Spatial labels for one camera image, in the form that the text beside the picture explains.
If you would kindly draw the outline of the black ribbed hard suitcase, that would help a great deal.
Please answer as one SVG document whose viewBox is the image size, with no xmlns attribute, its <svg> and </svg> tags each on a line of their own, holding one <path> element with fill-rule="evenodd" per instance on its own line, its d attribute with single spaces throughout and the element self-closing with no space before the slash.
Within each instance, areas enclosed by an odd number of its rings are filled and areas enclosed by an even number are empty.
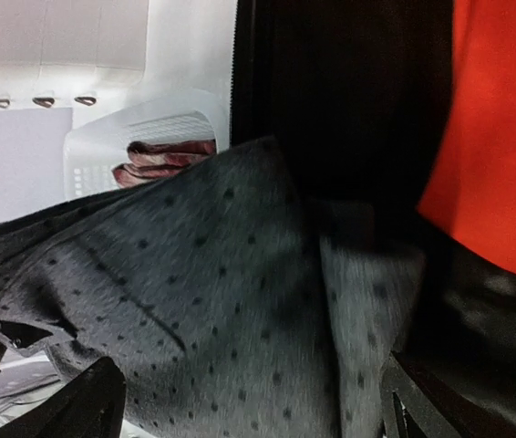
<svg viewBox="0 0 516 438">
<path fill-rule="evenodd" d="M 450 1 L 241 1 L 232 142 L 272 134 L 300 193 L 363 200 L 428 271 L 411 350 L 516 427 L 516 275 L 414 210 L 452 96 Z"/>
</svg>

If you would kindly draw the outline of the red plaid cloth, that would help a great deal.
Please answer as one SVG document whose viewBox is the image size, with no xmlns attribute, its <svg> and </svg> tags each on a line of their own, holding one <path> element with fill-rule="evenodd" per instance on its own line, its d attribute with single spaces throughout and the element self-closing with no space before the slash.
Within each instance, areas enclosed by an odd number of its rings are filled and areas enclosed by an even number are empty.
<svg viewBox="0 0 516 438">
<path fill-rule="evenodd" d="M 128 162 L 116 166 L 112 175 L 119 188 L 167 179 L 217 152 L 215 140 L 152 144 L 133 141 L 127 148 Z"/>
</svg>

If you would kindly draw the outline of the white drawer storage box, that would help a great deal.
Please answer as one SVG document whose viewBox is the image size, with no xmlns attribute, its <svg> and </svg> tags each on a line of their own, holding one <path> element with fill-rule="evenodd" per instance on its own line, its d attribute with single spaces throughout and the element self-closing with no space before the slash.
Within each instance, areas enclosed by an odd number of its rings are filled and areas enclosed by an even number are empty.
<svg viewBox="0 0 516 438">
<path fill-rule="evenodd" d="M 145 73 L 147 1 L 0 1 L 0 111 L 89 108 Z"/>
</svg>

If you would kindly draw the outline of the dark grey dotted cloth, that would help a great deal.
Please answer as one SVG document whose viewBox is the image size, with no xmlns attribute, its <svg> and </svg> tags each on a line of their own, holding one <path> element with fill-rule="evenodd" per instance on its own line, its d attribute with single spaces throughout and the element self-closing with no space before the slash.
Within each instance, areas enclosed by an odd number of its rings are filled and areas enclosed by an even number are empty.
<svg viewBox="0 0 516 438">
<path fill-rule="evenodd" d="M 260 139 L 0 224 L 0 338 L 66 380 L 112 358 L 159 437 L 376 437 L 424 264 Z"/>
</svg>

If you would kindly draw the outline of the orange item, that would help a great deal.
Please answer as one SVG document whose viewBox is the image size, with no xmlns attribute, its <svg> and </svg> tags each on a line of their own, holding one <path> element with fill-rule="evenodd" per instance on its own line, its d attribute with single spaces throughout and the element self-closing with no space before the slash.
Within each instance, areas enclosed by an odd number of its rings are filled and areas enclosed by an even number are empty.
<svg viewBox="0 0 516 438">
<path fill-rule="evenodd" d="M 516 1 L 453 5 L 452 103 L 418 210 L 516 274 Z"/>
</svg>

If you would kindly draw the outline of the white perforated plastic basket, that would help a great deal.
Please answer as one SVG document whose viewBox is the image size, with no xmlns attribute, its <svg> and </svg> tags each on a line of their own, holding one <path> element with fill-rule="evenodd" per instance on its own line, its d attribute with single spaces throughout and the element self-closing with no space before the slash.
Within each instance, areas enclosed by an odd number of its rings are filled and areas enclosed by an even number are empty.
<svg viewBox="0 0 516 438">
<path fill-rule="evenodd" d="M 176 155 L 202 155 L 194 142 L 215 152 L 230 147 L 230 113 L 216 95 L 200 89 L 163 93 L 73 129 L 63 149 L 63 187 L 68 200 L 114 191 L 125 180 L 149 179 L 141 167 L 189 164 Z"/>
</svg>

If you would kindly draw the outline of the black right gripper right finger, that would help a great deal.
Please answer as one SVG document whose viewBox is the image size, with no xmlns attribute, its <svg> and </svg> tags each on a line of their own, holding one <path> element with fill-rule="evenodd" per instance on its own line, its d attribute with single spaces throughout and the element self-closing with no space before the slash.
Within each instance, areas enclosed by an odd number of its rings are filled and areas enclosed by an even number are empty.
<svg viewBox="0 0 516 438">
<path fill-rule="evenodd" d="M 454 418 L 458 395 L 430 371 L 400 353 L 383 370 L 383 421 L 388 437 L 460 437 Z"/>
</svg>

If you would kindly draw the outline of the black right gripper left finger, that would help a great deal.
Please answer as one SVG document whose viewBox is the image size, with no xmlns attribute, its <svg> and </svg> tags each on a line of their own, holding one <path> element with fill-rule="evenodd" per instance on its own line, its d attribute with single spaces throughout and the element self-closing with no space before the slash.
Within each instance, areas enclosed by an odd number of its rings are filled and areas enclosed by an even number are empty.
<svg viewBox="0 0 516 438">
<path fill-rule="evenodd" d="M 114 361 L 95 361 L 35 409 L 0 427 L 0 438 L 119 438 L 126 380 Z"/>
</svg>

